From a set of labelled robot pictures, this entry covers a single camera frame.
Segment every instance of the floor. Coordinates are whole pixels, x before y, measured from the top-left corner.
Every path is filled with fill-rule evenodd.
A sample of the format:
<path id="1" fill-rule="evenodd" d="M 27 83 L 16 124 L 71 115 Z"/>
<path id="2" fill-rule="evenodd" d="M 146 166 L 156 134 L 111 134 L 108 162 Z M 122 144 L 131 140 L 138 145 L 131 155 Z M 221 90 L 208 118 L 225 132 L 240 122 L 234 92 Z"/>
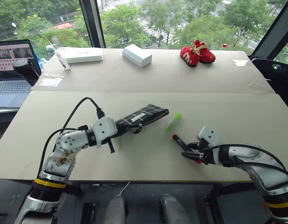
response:
<path id="1" fill-rule="evenodd" d="M 85 193 L 82 197 L 66 195 L 62 206 L 55 214 L 58 224 L 79 224 L 82 207 L 87 202 L 92 202 L 96 206 L 91 223 L 102 223 L 110 200 L 119 194 L 124 185 L 125 183 L 100 186 L 94 186 L 93 183 L 83 184 Z M 0 224 L 14 223 L 20 204 L 29 188 L 30 186 L 22 183 L 0 180 L 0 213 L 7 213 L 7 216 L 0 217 Z M 212 224 L 209 208 L 206 207 L 206 215 L 201 217 L 198 210 L 204 208 L 205 204 L 195 203 L 198 197 L 206 195 L 211 188 L 210 184 L 130 184 L 123 194 L 128 201 L 127 224 L 163 223 L 159 199 L 165 193 L 175 196 L 181 202 L 193 224 Z M 261 224 L 270 217 L 263 207 L 263 199 L 255 190 L 225 195 L 219 197 L 218 201 L 225 224 Z"/>

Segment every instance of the green highlighter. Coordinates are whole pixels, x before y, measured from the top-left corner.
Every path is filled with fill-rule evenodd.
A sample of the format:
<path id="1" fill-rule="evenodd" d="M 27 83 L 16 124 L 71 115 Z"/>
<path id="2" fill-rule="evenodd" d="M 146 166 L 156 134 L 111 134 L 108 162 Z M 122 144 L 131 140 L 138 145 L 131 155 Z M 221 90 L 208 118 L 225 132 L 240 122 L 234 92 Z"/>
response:
<path id="1" fill-rule="evenodd" d="M 182 114 L 176 113 L 174 119 L 171 121 L 169 126 L 166 128 L 166 134 L 170 134 L 181 119 L 182 119 Z"/>

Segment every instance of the white sticker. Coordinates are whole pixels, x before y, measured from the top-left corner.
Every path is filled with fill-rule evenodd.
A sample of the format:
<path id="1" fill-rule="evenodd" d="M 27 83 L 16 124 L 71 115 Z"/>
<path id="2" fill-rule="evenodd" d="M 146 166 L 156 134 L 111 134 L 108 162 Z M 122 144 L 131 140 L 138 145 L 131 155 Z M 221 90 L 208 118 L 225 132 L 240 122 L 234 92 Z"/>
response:
<path id="1" fill-rule="evenodd" d="M 140 113 L 139 115 L 135 116 L 134 118 L 131 118 L 132 121 L 138 120 L 141 117 L 143 117 L 145 115 L 145 113 Z"/>

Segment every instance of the black chair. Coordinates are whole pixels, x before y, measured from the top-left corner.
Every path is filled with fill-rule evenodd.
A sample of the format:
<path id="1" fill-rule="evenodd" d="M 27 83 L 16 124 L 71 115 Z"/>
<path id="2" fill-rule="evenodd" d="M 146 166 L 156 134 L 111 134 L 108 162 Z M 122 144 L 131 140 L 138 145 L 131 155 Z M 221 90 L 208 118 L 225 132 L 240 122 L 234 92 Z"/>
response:
<path id="1" fill-rule="evenodd" d="M 288 64 L 260 58 L 253 59 L 252 63 L 288 106 Z"/>

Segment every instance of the beige tabletop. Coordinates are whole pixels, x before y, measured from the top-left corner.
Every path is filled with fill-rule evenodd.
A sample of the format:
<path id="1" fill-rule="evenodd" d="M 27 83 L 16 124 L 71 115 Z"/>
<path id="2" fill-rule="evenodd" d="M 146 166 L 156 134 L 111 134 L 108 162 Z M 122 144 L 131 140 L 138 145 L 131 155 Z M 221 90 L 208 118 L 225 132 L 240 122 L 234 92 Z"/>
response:
<path id="1" fill-rule="evenodd" d="M 288 108 L 277 94 L 32 91 L 0 141 L 0 178 L 34 179 L 47 137 L 63 126 L 77 102 L 86 96 L 115 120 L 150 103 L 168 108 L 170 114 L 143 127 L 139 134 L 129 132 L 114 139 L 114 154 L 110 154 L 107 145 L 82 150 L 71 180 L 250 180 L 240 169 L 198 165 L 181 156 L 181 148 L 165 135 L 165 128 L 177 112 L 184 118 L 174 133 L 185 142 L 195 142 L 202 126 L 210 124 L 225 143 L 261 146 L 275 154 L 288 170 Z M 68 127 L 91 125 L 96 120 L 95 108 L 85 102 Z"/>
<path id="2" fill-rule="evenodd" d="M 184 63 L 180 50 L 146 49 L 152 53 L 152 63 L 144 68 L 122 57 L 122 49 L 102 51 L 102 61 L 75 63 L 71 70 L 65 70 L 54 56 L 33 90 L 274 93 L 243 51 L 213 51 L 216 61 L 196 68 Z M 247 63 L 236 66 L 233 60 Z M 40 85 L 47 75 L 64 78 L 57 87 Z"/>

